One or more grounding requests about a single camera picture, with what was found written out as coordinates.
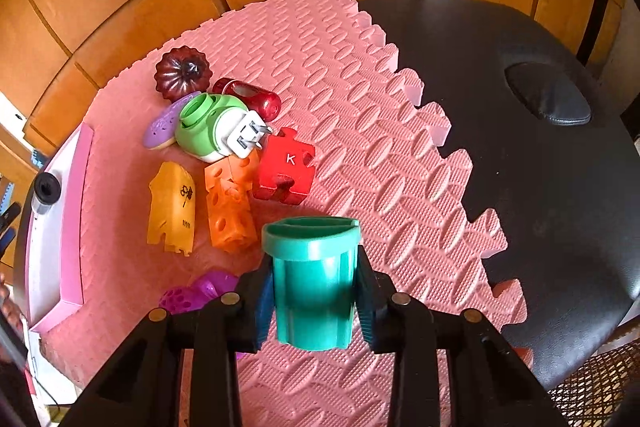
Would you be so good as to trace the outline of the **magenta perforated strainer cup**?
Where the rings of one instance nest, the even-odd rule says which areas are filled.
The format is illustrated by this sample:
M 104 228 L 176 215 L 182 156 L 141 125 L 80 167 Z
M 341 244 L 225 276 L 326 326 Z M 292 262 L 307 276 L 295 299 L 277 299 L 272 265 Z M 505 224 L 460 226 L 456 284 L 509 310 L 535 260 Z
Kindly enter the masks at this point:
M 190 285 L 174 286 L 160 297 L 161 308 L 171 314 L 180 314 L 202 309 L 209 301 L 234 291 L 239 277 L 222 271 L 209 270 Z

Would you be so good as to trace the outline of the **orange cube block toy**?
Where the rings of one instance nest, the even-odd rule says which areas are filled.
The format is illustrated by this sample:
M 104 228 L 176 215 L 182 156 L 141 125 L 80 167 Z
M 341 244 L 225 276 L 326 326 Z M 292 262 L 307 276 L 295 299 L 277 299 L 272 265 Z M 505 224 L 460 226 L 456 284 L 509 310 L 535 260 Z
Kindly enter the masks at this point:
M 230 155 L 204 170 L 210 241 L 228 254 L 239 254 L 257 242 L 250 193 L 259 166 L 253 150 L 247 158 Z

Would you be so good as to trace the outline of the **yellow plastic piece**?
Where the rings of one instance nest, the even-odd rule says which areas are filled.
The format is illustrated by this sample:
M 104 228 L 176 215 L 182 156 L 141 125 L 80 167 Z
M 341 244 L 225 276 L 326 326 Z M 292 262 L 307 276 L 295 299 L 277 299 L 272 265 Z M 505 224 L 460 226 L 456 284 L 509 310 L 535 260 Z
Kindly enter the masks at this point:
M 165 251 L 189 257 L 195 232 L 195 183 L 175 161 L 163 161 L 149 183 L 151 207 L 146 243 L 164 240 Z

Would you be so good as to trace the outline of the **teal plastic cylinder cup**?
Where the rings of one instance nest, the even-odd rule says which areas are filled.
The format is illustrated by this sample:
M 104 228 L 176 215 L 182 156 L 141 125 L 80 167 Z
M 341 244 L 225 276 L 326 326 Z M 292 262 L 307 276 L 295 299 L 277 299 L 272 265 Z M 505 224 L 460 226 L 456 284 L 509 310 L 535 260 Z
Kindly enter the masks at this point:
M 280 343 L 306 351 L 349 346 L 360 239 L 359 221 L 345 217 L 302 216 L 262 227 Z

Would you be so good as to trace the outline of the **clear jar black lid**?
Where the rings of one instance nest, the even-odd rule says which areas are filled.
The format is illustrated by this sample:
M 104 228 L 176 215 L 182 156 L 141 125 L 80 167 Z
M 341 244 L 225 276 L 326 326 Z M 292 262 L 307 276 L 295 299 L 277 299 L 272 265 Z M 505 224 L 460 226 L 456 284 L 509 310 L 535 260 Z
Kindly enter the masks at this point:
M 54 174 L 38 173 L 32 184 L 32 212 L 45 215 L 58 202 L 61 193 L 61 182 Z

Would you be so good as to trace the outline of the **red puzzle piece block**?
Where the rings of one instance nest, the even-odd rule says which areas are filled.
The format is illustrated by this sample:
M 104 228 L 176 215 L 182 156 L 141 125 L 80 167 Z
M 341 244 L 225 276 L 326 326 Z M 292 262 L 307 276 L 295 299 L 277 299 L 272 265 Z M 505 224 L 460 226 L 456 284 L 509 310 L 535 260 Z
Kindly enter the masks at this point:
M 276 134 L 268 134 L 253 186 L 254 197 L 299 205 L 314 183 L 316 167 L 311 161 L 315 157 L 316 148 L 298 141 L 293 128 L 282 127 Z

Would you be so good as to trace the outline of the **purple oval perforated case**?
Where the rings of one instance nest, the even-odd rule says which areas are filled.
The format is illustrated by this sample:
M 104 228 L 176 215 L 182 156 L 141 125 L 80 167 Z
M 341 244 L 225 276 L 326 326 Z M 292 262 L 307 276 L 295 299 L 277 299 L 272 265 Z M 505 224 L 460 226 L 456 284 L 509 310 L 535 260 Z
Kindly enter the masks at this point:
M 165 108 L 146 128 L 142 139 L 143 146 L 148 150 L 163 150 L 174 144 L 180 112 L 186 104 L 200 94 L 200 91 L 187 94 Z

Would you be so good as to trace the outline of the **green white plug device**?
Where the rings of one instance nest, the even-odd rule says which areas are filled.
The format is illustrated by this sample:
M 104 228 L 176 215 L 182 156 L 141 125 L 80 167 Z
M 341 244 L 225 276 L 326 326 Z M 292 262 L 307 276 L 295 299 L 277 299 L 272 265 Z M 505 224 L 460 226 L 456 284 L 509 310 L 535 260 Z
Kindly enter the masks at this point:
M 239 98 L 201 93 L 181 109 L 175 139 L 186 153 L 211 164 L 228 156 L 247 158 L 272 132 Z

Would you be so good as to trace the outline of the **red glossy cylinder bottle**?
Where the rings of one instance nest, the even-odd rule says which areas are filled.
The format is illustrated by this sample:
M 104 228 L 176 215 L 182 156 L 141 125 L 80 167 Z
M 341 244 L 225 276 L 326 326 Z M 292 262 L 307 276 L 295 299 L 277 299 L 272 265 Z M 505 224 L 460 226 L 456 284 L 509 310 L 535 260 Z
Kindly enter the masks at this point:
M 281 112 L 282 102 L 277 93 L 245 81 L 220 78 L 210 88 L 210 92 L 235 96 L 265 122 L 274 121 Z

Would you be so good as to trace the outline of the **dark brown mushroom brush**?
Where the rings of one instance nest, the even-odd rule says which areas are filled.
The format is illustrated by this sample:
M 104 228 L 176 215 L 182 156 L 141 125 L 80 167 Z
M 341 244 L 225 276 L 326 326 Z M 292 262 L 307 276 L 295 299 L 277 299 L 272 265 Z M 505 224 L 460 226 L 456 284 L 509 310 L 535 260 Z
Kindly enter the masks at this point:
M 207 91 L 213 72 L 206 55 L 190 46 L 165 53 L 155 65 L 155 90 L 169 102 L 194 92 Z

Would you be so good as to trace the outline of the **pink white cardboard tray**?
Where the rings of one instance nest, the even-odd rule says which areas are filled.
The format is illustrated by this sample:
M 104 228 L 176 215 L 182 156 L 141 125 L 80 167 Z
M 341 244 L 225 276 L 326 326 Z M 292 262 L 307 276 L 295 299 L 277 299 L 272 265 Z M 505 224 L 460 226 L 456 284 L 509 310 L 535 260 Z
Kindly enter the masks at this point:
M 75 129 L 42 169 L 60 180 L 60 199 L 45 215 L 30 208 L 25 295 L 29 329 L 38 334 L 54 329 L 84 304 L 80 216 L 92 139 L 86 124 Z

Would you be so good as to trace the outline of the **black padded massage table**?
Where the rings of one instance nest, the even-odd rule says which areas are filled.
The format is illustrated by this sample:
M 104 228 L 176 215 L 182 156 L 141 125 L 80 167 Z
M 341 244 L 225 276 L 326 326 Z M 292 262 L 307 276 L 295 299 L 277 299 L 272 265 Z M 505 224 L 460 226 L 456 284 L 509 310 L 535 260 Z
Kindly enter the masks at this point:
M 508 247 L 490 257 L 491 283 L 518 280 L 527 319 L 504 329 L 534 352 L 553 388 L 581 366 L 639 296 L 639 156 L 599 86 L 549 31 L 510 6 L 478 0 L 364 0 L 361 7 L 442 106 L 440 150 L 473 163 L 463 206 L 498 213 Z M 537 118 L 509 77 L 560 78 L 588 103 L 585 124 Z

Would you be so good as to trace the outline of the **pink foam puzzle mat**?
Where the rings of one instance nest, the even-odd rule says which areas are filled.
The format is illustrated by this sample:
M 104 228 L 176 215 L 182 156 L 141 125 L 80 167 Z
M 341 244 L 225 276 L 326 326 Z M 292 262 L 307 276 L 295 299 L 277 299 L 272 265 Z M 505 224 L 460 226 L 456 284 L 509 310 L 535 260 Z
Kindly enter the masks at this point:
M 203 52 L 216 77 L 273 91 L 274 127 L 293 128 L 316 148 L 314 183 L 297 206 L 253 200 L 256 225 L 293 216 L 360 222 L 375 269 L 434 309 L 479 309 L 492 324 L 521 323 L 518 281 L 491 286 L 483 262 L 508 246 L 495 210 L 469 219 L 462 197 L 473 165 L 464 150 L 439 153 L 450 121 L 421 103 L 423 83 L 400 68 L 396 46 L 354 0 L 266 0 L 180 36 Z M 210 243 L 204 164 L 177 145 L 148 150 L 143 133 L 165 107 L 154 90 L 153 51 L 101 89 L 84 118 L 93 130 L 80 216 L 84 304 L 42 337 L 43 352 L 73 381 L 100 365 L 167 289 L 210 269 L 244 273 L 262 254 L 228 254 Z M 195 183 L 189 257 L 146 243 L 149 183 L 175 161 Z

